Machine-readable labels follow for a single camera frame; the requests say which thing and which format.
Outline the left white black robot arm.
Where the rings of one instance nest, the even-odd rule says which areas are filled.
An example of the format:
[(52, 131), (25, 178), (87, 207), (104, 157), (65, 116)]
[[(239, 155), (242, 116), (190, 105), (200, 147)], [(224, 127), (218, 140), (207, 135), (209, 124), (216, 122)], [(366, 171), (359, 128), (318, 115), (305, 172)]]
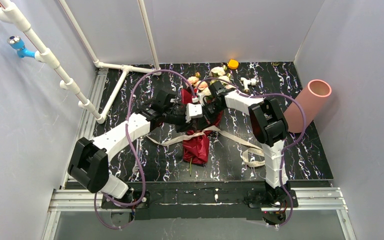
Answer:
[(110, 160), (163, 123), (188, 127), (192, 119), (202, 115), (202, 105), (196, 97), (191, 103), (183, 104), (176, 101), (174, 92), (161, 90), (113, 129), (92, 139), (77, 140), (67, 172), (89, 192), (121, 199), (130, 188), (109, 173)]

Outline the red flower bouquet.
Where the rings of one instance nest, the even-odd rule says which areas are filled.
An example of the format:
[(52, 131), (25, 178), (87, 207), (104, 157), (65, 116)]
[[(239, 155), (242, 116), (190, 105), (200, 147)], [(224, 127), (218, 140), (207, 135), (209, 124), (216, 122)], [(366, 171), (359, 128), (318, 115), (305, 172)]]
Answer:
[[(227, 67), (225, 65), (212, 68), (210, 70), (210, 76), (223, 79), (227, 82), (231, 81), (231, 74), (227, 72)], [(199, 77), (200, 74), (196, 73), (195, 76), (189, 77), (188, 81), (195, 87), (196, 93), (202, 93), (205, 97), (209, 97), (211, 95), (209, 84), (206, 82), (200, 83)], [(182, 141), (183, 160), (189, 163), (190, 174), (192, 173), (192, 165), (203, 166), (208, 162), (210, 145), (208, 135), (211, 133), (211, 130), (188, 130), (186, 132), (186, 135), (192, 136), (192, 138)]]

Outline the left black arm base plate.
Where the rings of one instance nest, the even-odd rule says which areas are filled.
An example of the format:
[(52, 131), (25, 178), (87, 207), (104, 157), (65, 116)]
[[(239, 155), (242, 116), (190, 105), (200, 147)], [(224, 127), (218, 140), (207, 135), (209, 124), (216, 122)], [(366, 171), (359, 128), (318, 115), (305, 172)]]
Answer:
[(127, 209), (128, 206), (121, 206), (119, 203), (114, 203), (111, 199), (121, 202), (121, 203), (134, 203), (140, 199), (140, 202), (134, 206), (130, 206), (133, 209), (148, 209), (150, 207), (150, 192), (148, 190), (145, 191), (144, 197), (140, 198), (142, 194), (141, 190), (128, 190), (127, 193), (122, 198), (114, 198), (113, 196), (109, 196), (110, 199), (105, 196), (102, 197), (101, 208), (102, 209)]

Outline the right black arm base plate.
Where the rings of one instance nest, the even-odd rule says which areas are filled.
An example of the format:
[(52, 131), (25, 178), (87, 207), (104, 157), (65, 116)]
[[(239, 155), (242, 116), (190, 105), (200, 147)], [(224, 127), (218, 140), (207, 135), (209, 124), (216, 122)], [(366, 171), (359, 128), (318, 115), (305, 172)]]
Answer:
[(282, 189), (277, 188), (274, 191), (267, 191), (265, 189), (250, 190), (244, 197), (244, 202), (250, 208), (275, 208), (285, 205), (288, 207), (293, 206), (297, 208), (299, 206), (298, 197), (296, 192), (292, 189), (288, 190), (288, 194)]

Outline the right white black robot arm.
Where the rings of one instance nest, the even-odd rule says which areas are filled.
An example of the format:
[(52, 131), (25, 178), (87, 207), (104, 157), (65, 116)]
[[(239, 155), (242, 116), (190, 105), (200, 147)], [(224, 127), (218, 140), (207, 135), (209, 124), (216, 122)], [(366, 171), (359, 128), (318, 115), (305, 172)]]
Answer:
[(224, 109), (240, 111), (250, 118), (251, 129), (261, 144), (265, 165), (265, 189), (251, 192), (245, 201), (251, 208), (280, 207), (281, 211), (293, 209), (291, 186), (285, 170), (284, 148), (288, 124), (276, 99), (250, 97), (238, 90), (227, 89), (221, 81), (209, 85), (212, 96), (204, 106), (206, 117)]

